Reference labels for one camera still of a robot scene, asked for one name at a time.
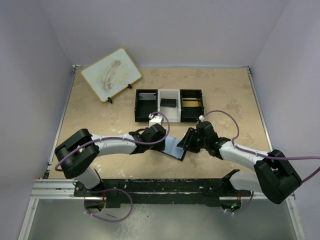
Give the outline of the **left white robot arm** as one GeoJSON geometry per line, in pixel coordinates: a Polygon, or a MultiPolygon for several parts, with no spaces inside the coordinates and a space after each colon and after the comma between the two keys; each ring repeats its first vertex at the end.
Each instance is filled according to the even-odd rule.
{"type": "Polygon", "coordinates": [[[66,179],[76,179],[86,189],[104,189],[98,172],[91,168],[97,157],[113,154],[142,154],[152,148],[164,149],[167,130],[159,123],[119,136],[98,136],[83,128],[55,148],[56,171],[66,179]]]}

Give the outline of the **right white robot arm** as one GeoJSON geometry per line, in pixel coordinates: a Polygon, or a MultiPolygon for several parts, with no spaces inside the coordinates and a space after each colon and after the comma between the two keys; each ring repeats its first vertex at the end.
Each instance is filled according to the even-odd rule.
{"type": "Polygon", "coordinates": [[[249,172],[234,170],[224,177],[233,189],[263,193],[271,202],[282,203],[303,181],[287,160],[278,160],[283,153],[258,151],[244,146],[235,146],[232,140],[219,137],[208,121],[190,127],[177,145],[192,153],[205,149],[210,156],[242,165],[249,172]]]}

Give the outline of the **black and white tray organizer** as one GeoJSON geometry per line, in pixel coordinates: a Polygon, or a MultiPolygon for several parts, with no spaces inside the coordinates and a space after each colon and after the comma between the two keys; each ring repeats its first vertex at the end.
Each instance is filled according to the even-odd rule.
{"type": "Polygon", "coordinates": [[[204,114],[200,89],[137,89],[134,120],[149,121],[149,114],[161,112],[172,123],[195,123],[204,114]]]}

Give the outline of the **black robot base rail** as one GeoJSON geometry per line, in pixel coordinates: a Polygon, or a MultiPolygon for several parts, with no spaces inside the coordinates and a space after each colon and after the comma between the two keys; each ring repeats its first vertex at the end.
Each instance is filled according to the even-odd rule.
{"type": "Polygon", "coordinates": [[[241,197],[249,197],[249,190],[236,190],[230,183],[233,170],[223,178],[150,178],[102,180],[103,189],[86,190],[80,183],[74,184],[74,196],[101,198],[106,208],[120,208],[123,204],[150,205],[205,205],[219,207],[221,200],[239,202],[241,197]]]}

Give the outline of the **black leather card holder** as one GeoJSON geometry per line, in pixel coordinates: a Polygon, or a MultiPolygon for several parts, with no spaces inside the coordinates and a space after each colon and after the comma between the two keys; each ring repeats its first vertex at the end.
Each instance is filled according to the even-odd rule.
{"type": "Polygon", "coordinates": [[[167,136],[165,139],[164,150],[160,150],[159,152],[182,162],[186,156],[187,151],[182,147],[178,147],[179,142],[179,139],[172,136],[167,136]]]}

